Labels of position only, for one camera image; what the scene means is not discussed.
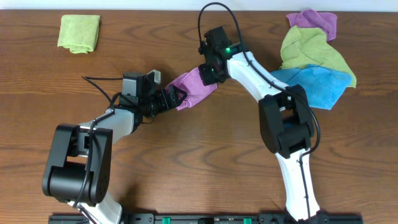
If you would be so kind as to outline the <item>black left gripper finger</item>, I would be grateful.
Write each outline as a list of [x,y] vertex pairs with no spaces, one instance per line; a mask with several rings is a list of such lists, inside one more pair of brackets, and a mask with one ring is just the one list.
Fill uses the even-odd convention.
[[175,94],[176,96],[187,96],[187,92],[179,89],[175,85],[169,86],[169,92]]
[[187,97],[186,93],[177,94],[177,107],[176,109],[184,109],[186,107],[185,99]]

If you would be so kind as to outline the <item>pink microfiber cloth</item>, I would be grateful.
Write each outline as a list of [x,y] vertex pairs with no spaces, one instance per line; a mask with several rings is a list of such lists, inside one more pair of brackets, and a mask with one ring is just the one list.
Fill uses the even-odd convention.
[[171,81],[165,87],[165,89],[167,90],[169,86],[172,85],[187,93],[187,97],[183,100],[182,104],[176,107],[178,111],[185,108],[194,107],[196,104],[198,104],[211,93],[213,93],[218,87],[216,83],[205,86],[201,79],[198,67],[194,68],[190,72],[180,75],[179,77]]

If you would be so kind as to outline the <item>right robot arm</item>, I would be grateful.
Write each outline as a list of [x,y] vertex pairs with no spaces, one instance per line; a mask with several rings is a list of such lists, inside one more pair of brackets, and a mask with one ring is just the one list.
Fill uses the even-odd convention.
[[203,44],[199,53],[205,58],[205,63],[199,66],[204,85],[232,78],[257,101],[262,140],[276,155],[282,172],[287,212],[296,221],[309,221],[320,209],[309,166],[311,138],[318,136],[319,125],[309,108],[305,90],[273,77],[240,44],[227,47]]

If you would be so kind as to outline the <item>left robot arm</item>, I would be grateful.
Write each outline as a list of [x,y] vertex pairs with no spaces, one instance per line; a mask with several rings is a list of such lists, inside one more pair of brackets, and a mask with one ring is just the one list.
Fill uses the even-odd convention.
[[122,223],[123,208],[108,193],[113,144],[132,134],[143,117],[174,109],[186,97],[173,85],[148,95],[117,93],[98,118],[58,125],[42,179],[43,193],[78,209],[87,223]]

